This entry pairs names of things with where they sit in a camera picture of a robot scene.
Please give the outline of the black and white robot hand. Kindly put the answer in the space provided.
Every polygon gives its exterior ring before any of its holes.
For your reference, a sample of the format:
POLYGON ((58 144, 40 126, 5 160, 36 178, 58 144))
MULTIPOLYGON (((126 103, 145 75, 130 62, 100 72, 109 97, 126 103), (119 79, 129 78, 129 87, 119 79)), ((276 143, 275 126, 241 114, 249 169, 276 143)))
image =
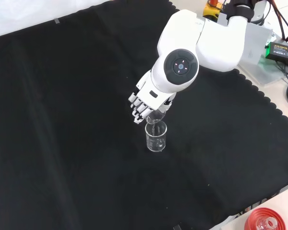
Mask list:
POLYGON ((145 73, 128 98, 131 103, 134 123, 141 123, 154 111, 159 110, 163 114, 166 113, 171 107, 176 94, 176 92, 161 92, 152 82, 151 71, 145 73))

